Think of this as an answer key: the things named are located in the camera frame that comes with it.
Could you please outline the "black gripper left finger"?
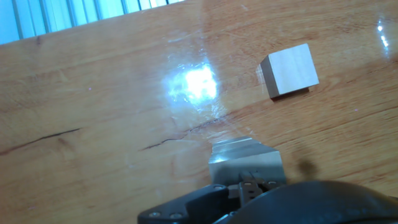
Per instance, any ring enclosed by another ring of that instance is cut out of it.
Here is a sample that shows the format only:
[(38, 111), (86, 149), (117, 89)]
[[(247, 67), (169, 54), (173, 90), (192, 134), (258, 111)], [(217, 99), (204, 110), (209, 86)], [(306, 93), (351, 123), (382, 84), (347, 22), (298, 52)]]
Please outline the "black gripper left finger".
[(256, 196), (256, 178), (250, 172), (242, 172), (236, 184), (207, 185), (145, 210), (138, 215), (138, 224), (228, 223), (245, 203)]

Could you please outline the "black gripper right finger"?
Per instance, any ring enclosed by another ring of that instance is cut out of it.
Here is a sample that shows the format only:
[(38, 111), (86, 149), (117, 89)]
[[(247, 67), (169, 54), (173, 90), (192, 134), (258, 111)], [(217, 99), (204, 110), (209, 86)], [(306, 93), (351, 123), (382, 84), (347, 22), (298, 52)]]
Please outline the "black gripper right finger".
[(267, 192), (267, 191), (277, 189), (277, 188), (283, 186), (282, 182), (280, 182), (278, 180), (271, 179), (270, 177), (266, 177), (265, 175), (263, 175), (260, 172), (255, 173), (255, 180), (257, 182), (257, 186), (260, 189), (262, 189), (263, 192)]

